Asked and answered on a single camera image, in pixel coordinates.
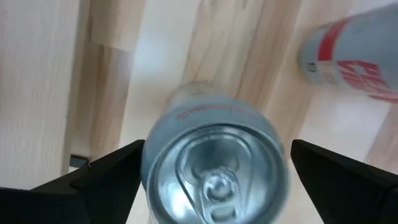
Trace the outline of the white can black lid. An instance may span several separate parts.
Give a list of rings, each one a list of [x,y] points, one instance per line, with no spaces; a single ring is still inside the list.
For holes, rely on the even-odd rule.
[[[318,28],[298,62],[312,83],[398,103],[398,2]]]

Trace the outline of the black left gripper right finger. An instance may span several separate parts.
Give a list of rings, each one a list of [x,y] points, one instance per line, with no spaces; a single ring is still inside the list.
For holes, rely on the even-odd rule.
[[[290,157],[324,224],[398,224],[398,175],[301,139]]]

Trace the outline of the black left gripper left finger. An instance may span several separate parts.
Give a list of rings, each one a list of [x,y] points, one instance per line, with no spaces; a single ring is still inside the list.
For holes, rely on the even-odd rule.
[[[143,145],[134,141],[31,190],[0,187],[0,224],[126,224]]]

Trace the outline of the pale pink can silver lid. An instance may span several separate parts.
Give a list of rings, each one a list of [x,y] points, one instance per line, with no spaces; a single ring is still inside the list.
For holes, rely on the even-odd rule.
[[[271,123],[206,83],[171,95],[144,143],[141,178],[155,224],[273,224],[289,193]]]

